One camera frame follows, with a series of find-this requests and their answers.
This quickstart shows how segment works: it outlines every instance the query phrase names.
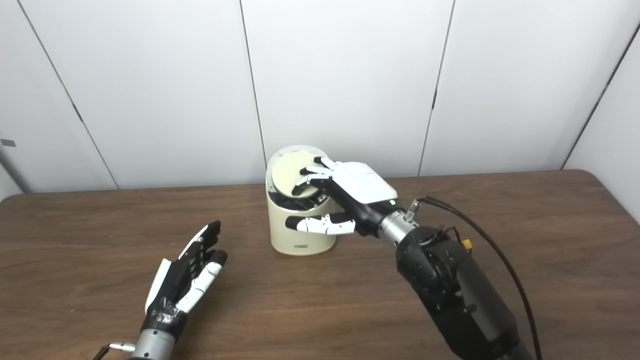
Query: electrical wire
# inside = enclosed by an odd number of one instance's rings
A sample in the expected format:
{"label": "electrical wire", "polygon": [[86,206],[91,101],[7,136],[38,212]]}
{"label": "electrical wire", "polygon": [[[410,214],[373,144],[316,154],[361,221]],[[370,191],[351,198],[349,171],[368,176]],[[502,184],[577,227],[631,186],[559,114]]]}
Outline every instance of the electrical wire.
{"label": "electrical wire", "polygon": [[460,233],[458,232],[458,229],[456,229],[456,227],[455,227],[455,226],[452,226],[452,227],[447,228],[447,229],[444,231],[444,233],[445,233],[445,234],[449,234],[449,232],[450,232],[450,231],[452,231],[452,230],[453,230],[453,232],[456,234],[456,239],[457,239],[458,243],[462,244],[462,239],[460,238]]}
{"label": "electrical wire", "polygon": [[491,238],[491,236],[489,236],[489,234],[487,234],[478,224],[476,224],[468,216],[466,216],[465,214],[463,214],[453,206],[447,204],[446,202],[442,202],[430,196],[418,199],[418,201],[423,202],[425,204],[432,205],[432,206],[436,206],[437,208],[444,209],[444,210],[450,211],[451,213],[454,213],[459,218],[464,220],[466,223],[471,225],[471,227],[473,227],[474,230],[476,230],[486,240],[486,242],[488,242],[489,245],[491,245],[491,248],[496,252],[496,254],[498,254],[500,259],[504,263],[504,266],[506,266],[507,270],[509,271],[511,278],[513,279],[513,282],[515,282],[516,284],[516,288],[518,288],[518,292],[520,293],[520,297],[522,298],[522,304],[524,305],[524,310],[527,313],[527,318],[529,319],[529,326],[531,327],[531,337],[533,338],[533,347],[536,352],[536,359],[542,360],[542,350],[540,349],[540,339],[538,338],[538,330],[536,328],[536,321],[533,317],[533,310],[531,310],[531,304],[529,303],[529,299],[527,298],[527,294],[524,291],[524,287],[522,286],[522,283],[520,282],[520,279],[516,274],[516,270],[513,268],[513,266],[511,266],[511,263],[509,262],[507,257],[504,255],[502,250],[500,250],[500,247],[498,247],[498,244],[496,244],[495,241]]}
{"label": "electrical wire", "polygon": [[110,346],[110,344],[107,344],[107,345],[104,345],[103,347],[101,347],[100,350],[98,351],[98,354],[96,354],[93,357],[93,360],[102,359],[109,352],[109,346]]}

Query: white panel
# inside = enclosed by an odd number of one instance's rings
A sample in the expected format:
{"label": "white panel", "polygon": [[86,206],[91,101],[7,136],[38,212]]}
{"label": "white panel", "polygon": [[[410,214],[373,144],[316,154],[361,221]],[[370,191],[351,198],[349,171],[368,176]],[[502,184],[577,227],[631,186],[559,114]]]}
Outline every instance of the white panel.
{"label": "white panel", "polygon": [[417,174],[452,1],[242,4],[267,156],[307,144]]}
{"label": "white panel", "polygon": [[114,189],[115,184],[15,0],[0,0],[0,138],[26,191]]}
{"label": "white panel", "polygon": [[421,175],[557,170],[640,21],[637,0],[459,0]]}
{"label": "white panel", "polygon": [[13,181],[13,178],[7,173],[2,164],[0,164],[0,202],[17,193],[22,193],[22,190],[15,184],[15,181]]}
{"label": "white panel", "polygon": [[565,168],[595,175],[640,222],[640,37],[636,36]]}
{"label": "white panel", "polygon": [[22,2],[121,188],[263,181],[238,0]]}

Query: container lid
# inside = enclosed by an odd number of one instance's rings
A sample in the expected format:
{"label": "container lid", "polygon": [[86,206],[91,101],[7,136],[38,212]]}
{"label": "container lid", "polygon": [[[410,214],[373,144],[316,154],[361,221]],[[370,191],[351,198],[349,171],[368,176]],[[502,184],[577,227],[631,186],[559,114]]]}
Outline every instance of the container lid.
{"label": "container lid", "polygon": [[304,175],[300,175],[300,169],[308,166],[322,166],[314,163],[315,154],[308,151],[294,151],[282,154],[273,165],[271,179],[273,186],[279,193],[290,198],[309,197],[318,191],[317,188],[309,186],[298,196],[291,192],[296,183],[302,180]]}

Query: silver cylindrical joint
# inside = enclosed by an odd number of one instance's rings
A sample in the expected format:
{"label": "silver cylindrical joint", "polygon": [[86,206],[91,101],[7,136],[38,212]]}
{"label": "silver cylindrical joint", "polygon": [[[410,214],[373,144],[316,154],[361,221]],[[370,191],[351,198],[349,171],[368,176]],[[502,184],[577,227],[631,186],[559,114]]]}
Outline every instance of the silver cylindrical joint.
{"label": "silver cylindrical joint", "polygon": [[174,344],[175,338],[168,332],[145,329],[140,333],[136,350],[131,356],[149,360],[169,360]]}
{"label": "silver cylindrical joint", "polygon": [[382,219],[378,229],[378,236],[389,245],[396,247],[416,227],[418,227],[418,224],[415,221],[404,219],[404,211],[396,210]]}
{"label": "silver cylindrical joint", "polygon": [[134,352],[136,350],[136,344],[132,343],[110,343],[109,348],[113,350],[120,350],[124,352]]}

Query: wooden table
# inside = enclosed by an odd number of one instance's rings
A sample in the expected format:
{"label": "wooden table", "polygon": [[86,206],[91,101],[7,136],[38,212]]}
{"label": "wooden table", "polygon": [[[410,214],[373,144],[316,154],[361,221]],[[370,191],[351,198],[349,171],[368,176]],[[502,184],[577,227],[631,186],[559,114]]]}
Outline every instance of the wooden table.
{"label": "wooden table", "polygon": [[[391,179],[405,204],[432,195],[481,224],[518,271],[546,359],[640,358],[640,227],[581,171]],[[160,259],[211,220],[229,260],[191,313],[174,359],[455,359],[394,253],[339,238],[292,257],[269,243],[262,185],[18,195],[0,204],[0,357],[91,359],[136,341]],[[522,304],[498,257],[456,225],[517,317]],[[112,352],[106,359],[125,359]]]}

